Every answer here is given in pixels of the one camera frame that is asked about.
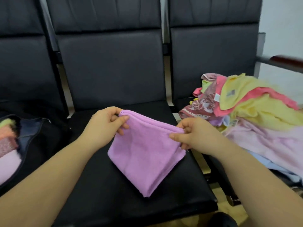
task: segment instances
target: white wall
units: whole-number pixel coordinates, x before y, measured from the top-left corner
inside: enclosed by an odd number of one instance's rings
[[[263,0],[259,31],[266,33],[264,55],[303,58],[303,0]],[[303,105],[303,74],[262,64],[259,78]]]

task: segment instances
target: forearm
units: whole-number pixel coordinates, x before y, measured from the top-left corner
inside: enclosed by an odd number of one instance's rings
[[[51,226],[94,152],[75,141],[8,191],[0,226]]]
[[[302,226],[303,200],[253,156],[230,143],[217,156],[248,216],[259,226]]]

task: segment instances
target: right hand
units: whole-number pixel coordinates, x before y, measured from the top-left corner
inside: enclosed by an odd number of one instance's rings
[[[181,142],[182,149],[194,148],[203,154],[218,157],[228,145],[234,145],[209,122],[202,118],[183,119],[177,127],[184,129],[184,134],[171,133],[169,137]]]

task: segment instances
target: black leather backrest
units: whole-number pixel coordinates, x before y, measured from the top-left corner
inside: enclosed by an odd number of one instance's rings
[[[204,73],[254,74],[262,0],[169,0],[173,99]]]
[[[64,111],[37,0],[0,0],[0,102],[39,100]]]
[[[47,0],[76,110],[165,100],[159,0]]]

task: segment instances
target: black chair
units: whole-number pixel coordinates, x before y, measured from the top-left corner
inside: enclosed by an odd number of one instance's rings
[[[166,102],[159,0],[47,0],[74,102],[74,141],[91,116],[119,106],[176,125]],[[217,210],[191,152],[150,198],[107,156],[86,165],[55,226],[146,226]]]
[[[38,6],[37,0],[0,0],[0,102],[36,101],[67,115]]]
[[[172,98],[178,111],[201,87],[204,73],[253,76],[256,61],[303,72],[302,61],[256,56],[261,5],[262,0],[169,0]],[[204,158],[229,203],[240,204],[221,163],[212,156]]]

